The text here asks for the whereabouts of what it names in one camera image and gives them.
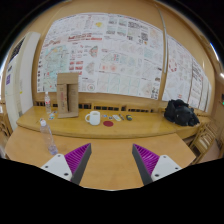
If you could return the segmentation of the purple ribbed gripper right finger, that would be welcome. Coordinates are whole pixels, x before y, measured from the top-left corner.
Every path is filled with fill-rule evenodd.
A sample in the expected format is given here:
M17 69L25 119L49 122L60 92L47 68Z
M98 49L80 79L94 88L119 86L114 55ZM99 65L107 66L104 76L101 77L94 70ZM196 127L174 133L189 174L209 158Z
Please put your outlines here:
M133 145L132 154L144 185L181 170L168 155L159 156L137 144Z

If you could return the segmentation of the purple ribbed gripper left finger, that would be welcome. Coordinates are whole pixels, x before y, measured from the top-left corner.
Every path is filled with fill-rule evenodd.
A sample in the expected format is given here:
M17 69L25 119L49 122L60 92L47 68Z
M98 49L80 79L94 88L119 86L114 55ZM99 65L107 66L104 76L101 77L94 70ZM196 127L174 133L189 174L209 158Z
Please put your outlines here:
M42 169L79 185L91 153L91 144L88 143L66 155L56 154Z

